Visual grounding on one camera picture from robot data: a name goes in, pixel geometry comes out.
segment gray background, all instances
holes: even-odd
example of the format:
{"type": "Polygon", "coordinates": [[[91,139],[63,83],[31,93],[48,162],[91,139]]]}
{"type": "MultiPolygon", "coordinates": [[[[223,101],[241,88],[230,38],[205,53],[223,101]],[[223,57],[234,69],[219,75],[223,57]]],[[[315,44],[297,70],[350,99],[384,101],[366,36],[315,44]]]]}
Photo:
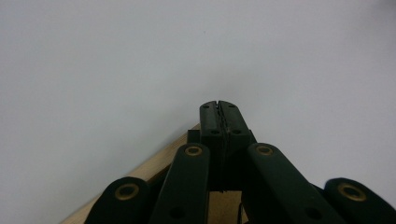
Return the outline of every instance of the gray background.
{"type": "Polygon", "coordinates": [[[391,0],[2,1],[0,222],[60,222],[211,100],[396,206],[395,24],[391,0]]]}

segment white surface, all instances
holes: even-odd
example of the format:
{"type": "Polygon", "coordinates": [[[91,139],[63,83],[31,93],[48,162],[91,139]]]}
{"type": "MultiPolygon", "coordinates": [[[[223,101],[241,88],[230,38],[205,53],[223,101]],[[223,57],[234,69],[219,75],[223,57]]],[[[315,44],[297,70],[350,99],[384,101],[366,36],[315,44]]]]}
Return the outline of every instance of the white surface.
{"type": "Polygon", "coordinates": [[[2,2],[0,223],[60,222],[220,99],[396,206],[395,24],[391,0],[2,2]]]}

